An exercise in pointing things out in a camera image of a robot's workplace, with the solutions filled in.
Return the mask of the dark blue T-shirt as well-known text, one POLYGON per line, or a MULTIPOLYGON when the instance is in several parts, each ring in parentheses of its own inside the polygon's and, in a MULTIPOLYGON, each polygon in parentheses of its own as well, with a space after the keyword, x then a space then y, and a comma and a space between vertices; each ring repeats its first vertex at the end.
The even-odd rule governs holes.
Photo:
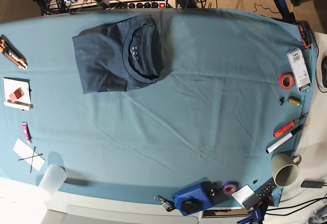
POLYGON ((141 89, 156 83, 164 68, 150 14, 85 30, 72 41, 85 94, 141 89))

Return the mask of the light blue table cloth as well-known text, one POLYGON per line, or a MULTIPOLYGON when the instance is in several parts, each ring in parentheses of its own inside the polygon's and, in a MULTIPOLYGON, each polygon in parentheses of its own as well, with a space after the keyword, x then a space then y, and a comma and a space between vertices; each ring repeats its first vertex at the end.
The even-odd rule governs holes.
POLYGON ((296 25, 243 11, 58 15, 3 23, 1 34, 28 63, 24 71, 1 58, 1 78, 27 80, 32 103, 30 111, 1 106, 1 176, 36 185, 56 164, 67 173, 61 191, 74 194, 152 204, 202 180, 262 184, 271 177, 273 131, 307 112, 313 94, 283 90, 278 79, 297 48, 314 79, 317 48, 303 47, 296 25), (72 38, 146 14, 160 34, 159 81, 83 93, 72 38), (17 138, 28 145, 22 122, 45 159, 40 171, 30 173, 13 151, 17 138))

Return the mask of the blue plastic box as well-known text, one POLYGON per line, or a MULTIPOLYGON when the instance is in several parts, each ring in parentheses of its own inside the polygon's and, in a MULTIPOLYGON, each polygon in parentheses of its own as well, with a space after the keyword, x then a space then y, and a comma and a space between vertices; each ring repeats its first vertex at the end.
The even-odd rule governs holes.
POLYGON ((186 200, 195 200, 198 203, 198 211, 201 212, 214 206, 214 200, 211 192, 208 190, 206 183, 198 183, 172 195, 172 201, 175 204, 175 208, 178 209, 183 216, 188 216, 181 211, 181 203, 186 200))

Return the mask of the metal carabiner keyring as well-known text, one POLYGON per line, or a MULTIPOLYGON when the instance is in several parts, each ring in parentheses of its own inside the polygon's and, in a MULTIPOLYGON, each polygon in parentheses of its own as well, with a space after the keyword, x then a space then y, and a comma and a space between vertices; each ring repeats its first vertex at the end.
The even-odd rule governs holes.
POLYGON ((154 199, 159 201, 167 212, 171 212, 176 209, 173 201, 163 198, 160 195, 157 195, 154 199))

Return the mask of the black knob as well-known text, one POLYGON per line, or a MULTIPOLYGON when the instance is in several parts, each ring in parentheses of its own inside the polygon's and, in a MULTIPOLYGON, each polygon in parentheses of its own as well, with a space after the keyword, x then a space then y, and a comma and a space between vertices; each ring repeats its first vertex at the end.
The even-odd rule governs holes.
POLYGON ((192 214, 198 211, 198 203, 195 200, 186 200, 181 203, 181 211, 192 214))

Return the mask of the purple tape roll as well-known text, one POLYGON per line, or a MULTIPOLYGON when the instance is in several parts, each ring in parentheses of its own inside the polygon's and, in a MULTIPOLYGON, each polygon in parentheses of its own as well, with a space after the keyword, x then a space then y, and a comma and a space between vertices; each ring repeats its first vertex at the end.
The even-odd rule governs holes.
POLYGON ((222 192, 225 195, 232 195, 238 189, 238 182, 237 181, 228 181, 223 184, 222 192))

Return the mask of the black white marker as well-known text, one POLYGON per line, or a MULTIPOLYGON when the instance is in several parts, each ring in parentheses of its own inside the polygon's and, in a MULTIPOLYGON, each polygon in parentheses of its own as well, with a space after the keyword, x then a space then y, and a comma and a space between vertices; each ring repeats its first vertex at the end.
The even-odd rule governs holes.
POLYGON ((278 147, 283 145, 286 141, 291 139, 294 135, 296 135, 299 131, 301 131, 303 128, 303 125, 299 125, 297 128, 286 134, 284 137, 276 141, 274 144, 270 145, 269 147, 266 148, 266 153, 271 153, 274 150, 276 150, 278 147))

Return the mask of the small black clip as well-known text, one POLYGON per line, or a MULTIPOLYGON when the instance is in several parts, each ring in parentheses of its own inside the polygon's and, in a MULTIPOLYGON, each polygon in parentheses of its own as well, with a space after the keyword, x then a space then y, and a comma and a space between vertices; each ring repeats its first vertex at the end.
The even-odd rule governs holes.
POLYGON ((285 97, 284 97, 284 96, 282 96, 282 97, 279 99, 279 103, 280 103, 281 106, 284 104, 284 100, 285 100, 285 97))

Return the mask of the white sticky note pad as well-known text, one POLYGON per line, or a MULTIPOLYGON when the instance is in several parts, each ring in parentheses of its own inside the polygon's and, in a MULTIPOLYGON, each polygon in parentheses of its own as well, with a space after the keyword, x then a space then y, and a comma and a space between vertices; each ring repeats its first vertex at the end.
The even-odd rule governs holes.
POLYGON ((253 194, 254 191, 249 187, 249 185, 245 185, 236 192, 234 192, 231 196, 243 207, 243 202, 246 201, 253 194))

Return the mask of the red tape roll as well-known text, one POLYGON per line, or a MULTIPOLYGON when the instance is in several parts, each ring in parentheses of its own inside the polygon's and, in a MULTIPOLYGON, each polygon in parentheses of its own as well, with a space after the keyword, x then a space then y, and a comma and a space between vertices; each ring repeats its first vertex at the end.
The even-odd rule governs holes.
POLYGON ((284 90, 288 90, 295 84, 295 79, 292 74, 284 73, 279 77, 278 83, 284 90))

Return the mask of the AA battery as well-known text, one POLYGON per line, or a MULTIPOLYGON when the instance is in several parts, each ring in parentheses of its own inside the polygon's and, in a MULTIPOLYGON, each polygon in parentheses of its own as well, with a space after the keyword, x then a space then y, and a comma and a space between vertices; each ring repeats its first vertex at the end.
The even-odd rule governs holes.
POLYGON ((288 102, 289 103, 292 103, 296 106, 301 106, 301 99, 297 98, 297 97, 294 97, 294 96, 290 96, 288 97, 288 102))

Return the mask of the black hairpin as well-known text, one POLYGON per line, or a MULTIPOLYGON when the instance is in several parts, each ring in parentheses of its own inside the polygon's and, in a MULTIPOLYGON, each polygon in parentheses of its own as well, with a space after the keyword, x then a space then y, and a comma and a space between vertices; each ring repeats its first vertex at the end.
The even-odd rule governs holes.
POLYGON ((32 154, 32 158, 31 158, 31 166, 30 166, 30 173, 32 172, 32 168, 33 168, 33 159, 34 159, 35 151, 36 151, 36 146, 33 148, 33 154, 32 154))
POLYGON ((34 154, 33 156, 30 156, 30 157, 27 157, 27 158, 22 158, 22 159, 19 159, 20 160, 26 160, 26 159, 31 159, 31 158, 34 158, 34 157, 38 157, 38 156, 42 156, 43 154, 34 154))

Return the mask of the translucent plastic cup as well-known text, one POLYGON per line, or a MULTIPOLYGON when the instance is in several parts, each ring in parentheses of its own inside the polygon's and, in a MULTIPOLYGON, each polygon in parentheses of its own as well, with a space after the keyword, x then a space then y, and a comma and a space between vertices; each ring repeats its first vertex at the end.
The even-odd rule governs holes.
POLYGON ((61 185, 66 181, 67 175, 65 170, 55 164, 51 164, 46 169, 38 187, 49 196, 52 196, 61 185))

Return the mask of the black remote control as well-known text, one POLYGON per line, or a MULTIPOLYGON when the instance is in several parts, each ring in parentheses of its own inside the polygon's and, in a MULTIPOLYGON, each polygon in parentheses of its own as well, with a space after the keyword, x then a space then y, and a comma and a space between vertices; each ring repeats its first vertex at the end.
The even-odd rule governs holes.
POLYGON ((245 209, 249 210, 256 206, 260 201, 269 196, 276 188, 273 177, 271 177, 266 183, 259 187, 250 197, 242 202, 245 209))

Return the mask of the beige ceramic mug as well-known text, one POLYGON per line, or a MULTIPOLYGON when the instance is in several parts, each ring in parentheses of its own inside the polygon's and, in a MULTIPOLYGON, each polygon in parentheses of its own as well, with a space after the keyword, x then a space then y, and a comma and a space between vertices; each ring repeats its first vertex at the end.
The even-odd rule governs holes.
POLYGON ((288 156, 284 153, 274 155, 270 167, 274 182, 279 187, 286 187, 295 182, 299 176, 302 157, 300 154, 288 156))

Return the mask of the clear plastic bit case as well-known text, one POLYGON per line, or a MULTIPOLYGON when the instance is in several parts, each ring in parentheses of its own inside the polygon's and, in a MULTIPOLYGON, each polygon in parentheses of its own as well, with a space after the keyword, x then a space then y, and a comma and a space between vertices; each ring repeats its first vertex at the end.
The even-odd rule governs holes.
POLYGON ((287 53, 293 77, 299 92, 306 92, 311 87, 311 80, 307 70, 302 50, 297 48, 287 53))

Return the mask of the pink glue tube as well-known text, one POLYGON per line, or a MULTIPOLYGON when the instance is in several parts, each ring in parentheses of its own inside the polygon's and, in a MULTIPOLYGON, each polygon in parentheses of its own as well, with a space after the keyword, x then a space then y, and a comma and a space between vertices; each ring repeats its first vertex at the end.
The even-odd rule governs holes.
POLYGON ((30 145, 31 144, 31 135, 29 132, 28 124, 26 122, 22 122, 21 126, 22 126, 22 129, 24 132, 25 139, 26 139, 28 145, 30 145))

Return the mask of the white notepad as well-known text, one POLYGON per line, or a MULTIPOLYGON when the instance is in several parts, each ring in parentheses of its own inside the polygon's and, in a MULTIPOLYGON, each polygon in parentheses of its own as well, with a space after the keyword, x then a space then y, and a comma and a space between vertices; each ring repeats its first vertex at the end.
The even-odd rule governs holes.
POLYGON ((10 79, 10 78, 3 78, 3 83, 4 83, 4 96, 5 96, 5 101, 3 102, 4 106, 30 111, 32 104, 31 104, 29 83, 25 81, 10 79), (9 100, 9 94, 20 87, 24 91, 24 96, 21 97, 18 101, 12 103, 9 100))

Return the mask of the blue clamp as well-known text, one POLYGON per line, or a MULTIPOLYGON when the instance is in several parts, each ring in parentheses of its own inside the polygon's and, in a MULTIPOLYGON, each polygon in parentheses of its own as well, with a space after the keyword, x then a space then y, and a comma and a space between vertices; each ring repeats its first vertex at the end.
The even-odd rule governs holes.
POLYGON ((266 214, 271 199, 272 199, 271 195, 268 195, 265 198, 263 198, 263 200, 259 201, 259 203, 252 210, 251 215, 243 220, 237 221, 237 224, 245 224, 245 223, 263 224, 264 216, 266 214))

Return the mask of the small red wooden block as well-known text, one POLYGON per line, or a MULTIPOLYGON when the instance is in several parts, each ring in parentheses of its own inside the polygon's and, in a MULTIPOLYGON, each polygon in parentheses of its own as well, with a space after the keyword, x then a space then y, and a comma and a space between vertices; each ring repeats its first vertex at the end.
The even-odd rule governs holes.
POLYGON ((24 96, 24 91, 20 87, 20 88, 16 89, 15 91, 13 91, 12 93, 9 94, 9 100, 12 103, 14 103, 14 102, 18 101, 23 96, 24 96))

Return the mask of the white paper card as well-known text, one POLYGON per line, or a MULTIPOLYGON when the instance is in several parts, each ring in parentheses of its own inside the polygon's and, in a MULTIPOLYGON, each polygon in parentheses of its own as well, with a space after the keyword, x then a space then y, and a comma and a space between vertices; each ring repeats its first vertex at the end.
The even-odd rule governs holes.
MULTIPOLYGON (((17 138, 16 143, 13 147, 13 151, 19 155, 22 158, 27 158, 32 156, 33 154, 33 148, 29 147, 26 143, 24 143, 21 139, 17 138)), ((21 160, 26 161, 29 165, 31 165, 31 159, 21 160)), ((33 159, 33 168, 36 171, 40 171, 45 163, 45 159, 42 156, 34 157, 33 159)))

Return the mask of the orange black tool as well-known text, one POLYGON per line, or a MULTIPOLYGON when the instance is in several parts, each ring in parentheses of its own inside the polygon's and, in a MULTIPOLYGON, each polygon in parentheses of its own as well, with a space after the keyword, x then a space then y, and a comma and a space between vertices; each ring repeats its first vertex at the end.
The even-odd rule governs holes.
POLYGON ((301 34, 301 39, 303 42, 304 48, 311 47, 312 44, 312 35, 311 35, 311 28, 307 21, 300 20, 298 22, 298 28, 301 34))

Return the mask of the black power adapter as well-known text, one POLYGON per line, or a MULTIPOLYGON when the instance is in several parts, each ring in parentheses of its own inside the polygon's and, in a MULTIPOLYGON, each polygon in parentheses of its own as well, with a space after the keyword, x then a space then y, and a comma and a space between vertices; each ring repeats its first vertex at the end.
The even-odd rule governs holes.
POLYGON ((301 188, 315 188, 320 189, 326 186, 324 181, 311 181, 311 180, 304 180, 301 184, 301 188))

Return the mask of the computer mouse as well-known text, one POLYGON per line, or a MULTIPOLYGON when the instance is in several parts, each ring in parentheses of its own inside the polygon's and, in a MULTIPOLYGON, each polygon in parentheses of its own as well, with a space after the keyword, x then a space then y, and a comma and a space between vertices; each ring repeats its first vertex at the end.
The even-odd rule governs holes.
POLYGON ((321 61, 322 84, 327 88, 327 56, 321 61))

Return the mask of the orange black utility knife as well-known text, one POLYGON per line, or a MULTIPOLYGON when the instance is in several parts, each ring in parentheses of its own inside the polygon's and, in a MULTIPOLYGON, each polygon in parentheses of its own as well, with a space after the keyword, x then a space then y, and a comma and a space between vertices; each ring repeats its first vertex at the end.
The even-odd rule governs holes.
POLYGON ((27 70, 28 65, 25 59, 17 53, 13 46, 1 36, 1 54, 14 63, 18 68, 27 70))

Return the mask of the power strip with red switch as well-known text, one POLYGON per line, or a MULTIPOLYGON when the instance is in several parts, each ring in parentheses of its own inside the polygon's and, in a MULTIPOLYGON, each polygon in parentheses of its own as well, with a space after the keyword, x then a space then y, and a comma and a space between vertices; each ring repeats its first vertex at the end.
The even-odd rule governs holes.
POLYGON ((124 8, 127 9, 163 9, 163 8, 176 8, 174 1, 167 3, 166 1, 154 1, 154 2, 129 2, 124 4, 124 8))

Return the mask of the red handled screwdriver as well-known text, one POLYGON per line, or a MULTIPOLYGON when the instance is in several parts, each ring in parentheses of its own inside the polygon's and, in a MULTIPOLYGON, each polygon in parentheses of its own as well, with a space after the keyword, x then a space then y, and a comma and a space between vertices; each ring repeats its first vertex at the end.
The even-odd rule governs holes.
POLYGON ((291 129, 292 127, 294 127, 296 124, 298 124, 302 119, 304 119, 307 116, 307 113, 302 115, 301 117, 291 121, 289 124, 283 126, 282 128, 274 131, 273 133, 273 137, 277 138, 280 135, 284 134, 285 132, 287 132, 289 129, 291 129))

